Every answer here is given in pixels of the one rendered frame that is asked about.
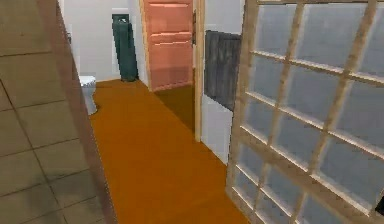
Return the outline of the glass paned wooden door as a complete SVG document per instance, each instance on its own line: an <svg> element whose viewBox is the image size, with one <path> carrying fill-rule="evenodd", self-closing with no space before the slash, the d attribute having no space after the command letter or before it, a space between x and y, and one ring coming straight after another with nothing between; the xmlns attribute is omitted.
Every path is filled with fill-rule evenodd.
<svg viewBox="0 0 384 224"><path fill-rule="evenodd" d="M245 0L226 190L249 224L384 224L384 0Z"/></svg>

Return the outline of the salmon pink panel door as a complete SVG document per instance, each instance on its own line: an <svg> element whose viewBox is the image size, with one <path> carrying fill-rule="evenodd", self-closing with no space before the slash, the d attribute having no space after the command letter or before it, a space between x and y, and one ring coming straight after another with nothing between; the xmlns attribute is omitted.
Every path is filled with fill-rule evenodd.
<svg viewBox="0 0 384 224"><path fill-rule="evenodd" d="M193 0L143 0L153 91L193 81Z"/></svg>

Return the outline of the white toilet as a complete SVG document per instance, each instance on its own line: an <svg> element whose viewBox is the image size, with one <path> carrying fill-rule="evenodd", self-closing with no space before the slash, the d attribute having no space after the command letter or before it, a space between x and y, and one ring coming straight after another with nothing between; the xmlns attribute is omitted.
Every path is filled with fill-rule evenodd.
<svg viewBox="0 0 384 224"><path fill-rule="evenodd" d="M94 76L80 76L79 81L87 112L89 115L92 115L97 111L97 107L93 99L93 95L96 90L96 78Z"/></svg>

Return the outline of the dark green hanging towel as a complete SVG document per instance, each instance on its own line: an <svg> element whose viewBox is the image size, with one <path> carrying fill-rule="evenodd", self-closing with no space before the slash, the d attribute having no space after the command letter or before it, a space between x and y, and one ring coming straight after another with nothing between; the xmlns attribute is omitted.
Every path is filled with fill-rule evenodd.
<svg viewBox="0 0 384 224"><path fill-rule="evenodd" d="M133 82L138 79L138 68L129 15L113 14L112 30L121 80Z"/></svg>

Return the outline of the dark grey hanging towel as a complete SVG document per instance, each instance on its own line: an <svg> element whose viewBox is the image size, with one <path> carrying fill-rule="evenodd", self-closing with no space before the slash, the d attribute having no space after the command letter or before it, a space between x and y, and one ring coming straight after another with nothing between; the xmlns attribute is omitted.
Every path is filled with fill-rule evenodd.
<svg viewBox="0 0 384 224"><path fill-rule="evenodd" d="M204 93L230 111L234 109L240 50L240 35L206 31Z"/></svg>

